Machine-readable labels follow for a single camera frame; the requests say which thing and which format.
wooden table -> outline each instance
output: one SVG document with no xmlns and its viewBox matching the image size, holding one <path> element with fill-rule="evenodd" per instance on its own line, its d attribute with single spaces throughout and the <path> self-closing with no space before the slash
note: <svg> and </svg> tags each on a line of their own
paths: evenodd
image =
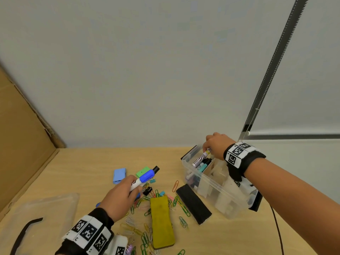
<svg viewBox="0 0 340 255">
<path fill-rule="evenodd" d="M 152 184 L 159 192 L 172 193 L 176 180 L 184 184 L 184 171 L 180 158 L 190 148 L 115 148 L 115 149 L 61 149 L 41 175 L 34 181 L 11 211 L 0 222 L 0 230 L 9 221 L 14 210 L 21 204 L 35 199 L 77 192 L 80 194 L 75 221 L 94 209 L 109 189 L 113 188 L 113 171 L 125 167 L 127 174 L 135 174 L 145 166 L 159 166 L 157 181 Z M 176 207 L 170 211 L 176 243 L 160 250 L 162 255 L 178 254 L 281 254 L 280 242 L 270 206 L 262 200 L 258 212 L 245 210 L 228 220 L 202 198 L 212 216 L 199 226 L 193 217 L 187 217 Z M 144 223 L 151 226 L 151 217 L 145 210 L 135 209 L 132 216 L 138 228 L 144 231 Z M 189 228 L 184 229 L 179 221 L 182 216 Z M 315 254 L 311 247 L 279 215 L 278 224 L 286 255 Z M 122 219 L 112 228 L 122 233 Z M 141 254 L 140 236 L 134 235 L 137 254 Z"/>
</svg>

blue marker cap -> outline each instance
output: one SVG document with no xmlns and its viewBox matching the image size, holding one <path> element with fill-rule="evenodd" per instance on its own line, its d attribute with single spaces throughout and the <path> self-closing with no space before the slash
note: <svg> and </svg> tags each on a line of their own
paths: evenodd
<svg viewBox="0 0 340 255">
<path fill-rule="evenodd" d="M 153 170 L 149 170 L 147 171 L 145 174 L 143 174 L 142 176 L 140 176 L 139 180 L 142 183 L 147 182 L 148 180 L 150 180 L 152 177 L 155 176 L 155 172 Z"/>
</svg>

black cable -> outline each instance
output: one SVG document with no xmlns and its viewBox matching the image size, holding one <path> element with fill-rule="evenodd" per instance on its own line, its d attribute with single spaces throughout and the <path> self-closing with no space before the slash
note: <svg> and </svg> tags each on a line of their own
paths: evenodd
<svg viewBox="0 0 340 255">
<path fill-rule="evenodd" d="M 277 228 L 277 232 L 278 232 L 278 237 L 280 238 L 280 244 L 281 244 L 281 251 L 282 251 L 282 255 L 285 255 L 285 252 L 283 251 L 283 244 L 282 244 L 282 239 L 281 239 L 281 234 L 280 234 L 280 229 L 278 228 L 278 224 L 277 224 L 277 220 L 276 220 L 276 216 L 275 216 L 275 212 L 272 206 L 270 206 L 270 208 L 273 211 L 273 215 L 274 215 L 274 219 L 275 219 L 275 224 L 276 224 L 276 228 Z"/>
</svg>

green block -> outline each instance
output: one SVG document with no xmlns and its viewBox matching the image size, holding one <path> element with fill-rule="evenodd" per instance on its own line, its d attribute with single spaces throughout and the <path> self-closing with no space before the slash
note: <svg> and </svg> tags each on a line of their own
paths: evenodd
<svg viewBox="0 0 340 255">
<path fill-rule="evenodd" d="M 140 170 L 138 173 L 136 173 L 136 176 L 139 178 L 143 174 L 145 174 L 147 171 L 151 170 L 149 167 L 144 167 L 142 170 Z"/>
</svg>

